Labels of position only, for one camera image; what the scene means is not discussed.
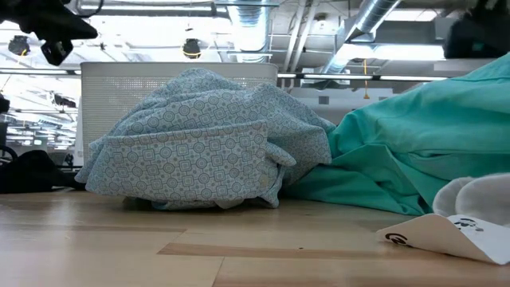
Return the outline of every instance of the teal fabric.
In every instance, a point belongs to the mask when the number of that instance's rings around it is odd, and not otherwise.
[[[316,167],[288,195],[429,213],[448,181],[510,171],[510,54],[355,110],[328,139],[332,164]]]

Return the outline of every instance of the wooden floor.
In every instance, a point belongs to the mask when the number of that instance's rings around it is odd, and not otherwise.
[[[510,266],[375,241],[408,219],[317,202],[175,213],[0,195],[0,286],[510,286]]]

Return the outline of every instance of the pipe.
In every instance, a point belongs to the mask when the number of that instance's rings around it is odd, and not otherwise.
[[[347,19],[339,27],[337,35],[341,41],[336,54],[329,59],[329,62],[323,67],[322,73],[338,74],[345,69],[345,66],[351,60],[343,55],[343,43],[365,33],[374,33],[384,22],[384,19],[400,3],[401,0],[365,0],[356,14],[354,24],[352,18]]]
[[[96,12],[98,1],[77,1],[78,14]],[[113,2],[105,1],[98,15],[104,16],[149,16],[149,17],[212,17],[230,19],[226,7],[216,7],[214,2],[209,4],[179,4],[179,6],[161,2]]]
[[[235,29],[236,49],[242,52],[265,52],[269,32],[269,8],[263,6],[229,6]],[[238,61],[249,63],[266,62],[266,56],[239,56]]]
[[[291,72],[296,71],[297,63],[301,58],[301,53],[303,53],[304,43],[306,42],[310,29],[312,28],[313,18],[316,15],[317,6],[319,4],[320,0],[313,0],[312,5],[310,6],[310,10],[308,11],[308,19],[306,20],[303,33],[301,34],[299,44],[297,45],[296,56],[294,56],[294,60],[292,61],[292,66],[290,68]]]
[[[356,28],[363,33],[373,33],[401,0],[365,0],[356,15]]]
[[[306,6],[306,2],[307,0],[299,0],[298,2],[296,22],[294,24],[294,29],[292,29],[290,41],[288,42],[287,54],[285,55],[284,72],[287,72],[288,65],[290,64],[290,58],[292,57],[292,52],[294,51],[294,45],[296,44],[297,34],[300,32],[301,21],[303,21],[304,7]]]

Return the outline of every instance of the white sock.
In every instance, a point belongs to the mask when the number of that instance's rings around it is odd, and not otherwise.
[[[471,183],[474,178],[459,178],[454,179],[446,184],[433,199],[432,209],[435,214],[439,214],[444,217],[457,214],[455,210],[455,204],[457,196],[461,192],[462,187],[466,184]]]
[[[488,175],[462,187],[455,202],[465,214],[502,226],[510,226],[510,174]]]

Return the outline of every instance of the light blue patterned cloth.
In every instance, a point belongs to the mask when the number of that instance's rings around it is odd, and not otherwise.
[[[243,88],[189,69],[90,144],[76,176],[87,191],[148,199],[163,210],[264,199],[330,163],[335,126],[274,85]]]

